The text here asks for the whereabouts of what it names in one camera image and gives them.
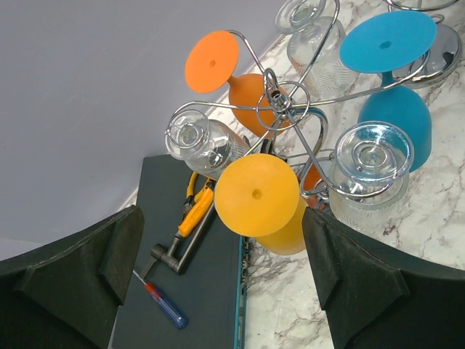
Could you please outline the yellow plastic goblet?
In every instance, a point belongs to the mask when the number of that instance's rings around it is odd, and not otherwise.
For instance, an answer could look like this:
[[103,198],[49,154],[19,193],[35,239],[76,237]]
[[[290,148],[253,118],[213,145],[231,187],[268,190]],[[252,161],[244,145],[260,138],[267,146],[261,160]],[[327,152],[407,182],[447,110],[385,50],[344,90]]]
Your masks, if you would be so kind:
[[307,203],[293,169],[276,156],[256,153],[231,163],[214,191],[220,220],[238,235],[289,256],[305,249],[302,218]]

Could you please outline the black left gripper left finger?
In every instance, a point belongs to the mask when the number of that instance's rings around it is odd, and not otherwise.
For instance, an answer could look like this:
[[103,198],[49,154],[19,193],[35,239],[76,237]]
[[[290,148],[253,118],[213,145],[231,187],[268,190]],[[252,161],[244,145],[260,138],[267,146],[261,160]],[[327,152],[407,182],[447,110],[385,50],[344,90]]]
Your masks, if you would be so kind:
[[107,348],[145,219],[129,206],[1,261],[2,348]]

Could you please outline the blue plastic goblet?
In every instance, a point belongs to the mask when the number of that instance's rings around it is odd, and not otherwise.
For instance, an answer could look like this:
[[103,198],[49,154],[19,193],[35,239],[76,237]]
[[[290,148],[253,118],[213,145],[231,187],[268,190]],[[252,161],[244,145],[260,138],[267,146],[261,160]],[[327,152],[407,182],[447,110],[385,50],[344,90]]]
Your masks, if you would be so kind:
[[[359,73],[380,73],[381,86],[395,82],[393,71],[415,62],[433,45],[437,26],[421,12],[394,11],[372,17],[354,28],[340,49],[343,64]],[[385,121],[403,130],[414,149],[414,172],[432,150],[432,117],[422,98],[401,84],[372,94],[357,119]]]

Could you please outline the orange plastic goblet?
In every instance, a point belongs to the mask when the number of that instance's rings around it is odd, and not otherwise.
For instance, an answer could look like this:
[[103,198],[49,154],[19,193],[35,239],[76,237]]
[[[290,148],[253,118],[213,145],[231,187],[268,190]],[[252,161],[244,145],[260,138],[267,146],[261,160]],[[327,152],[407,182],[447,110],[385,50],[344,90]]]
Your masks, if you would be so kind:
[[[247,73],[234,77],[239,61],[241,39],[254,59],[259,73]],[[226,108],[233,111],[235,118],[259,138],[261,153],[275,155],[275,138],[282,132],[295,127],[290,117],[303,111],[305,116],[315,115],[320,119],[320,136],[314,152],[320,151],[328,132],[328,120],[319,109],[300,108],[290,94],[266,76],[254,50],[246,37],[238,31],[213,31],[205,35],[192,48],[185,63],[185,80],[195,92],[210,93],[224,84],[229,85],[228,103],[192,101],[183,106],[202,105],[209,108]]]

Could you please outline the clear patterned wine glass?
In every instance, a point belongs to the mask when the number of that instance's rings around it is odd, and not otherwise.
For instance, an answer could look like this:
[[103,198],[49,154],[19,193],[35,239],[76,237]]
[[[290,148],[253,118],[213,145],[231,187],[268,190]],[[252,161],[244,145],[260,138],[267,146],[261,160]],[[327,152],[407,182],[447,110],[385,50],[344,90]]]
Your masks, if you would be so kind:
[[325,0],[287,1],[275,18],[278,31],[291,37],[288,59],[317,99],[341,96],[358,77],[340,58],[345,29],[339,20],[323,15],[325,7]]

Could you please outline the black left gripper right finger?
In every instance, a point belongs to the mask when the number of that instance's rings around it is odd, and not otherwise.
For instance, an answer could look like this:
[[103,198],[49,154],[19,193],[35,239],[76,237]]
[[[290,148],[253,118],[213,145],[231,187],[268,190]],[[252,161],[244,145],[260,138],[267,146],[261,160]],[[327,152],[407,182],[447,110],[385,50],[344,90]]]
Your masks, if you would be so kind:
[[388,246],[317,209],[302,219],[335,348],[463,348],[464,271]]

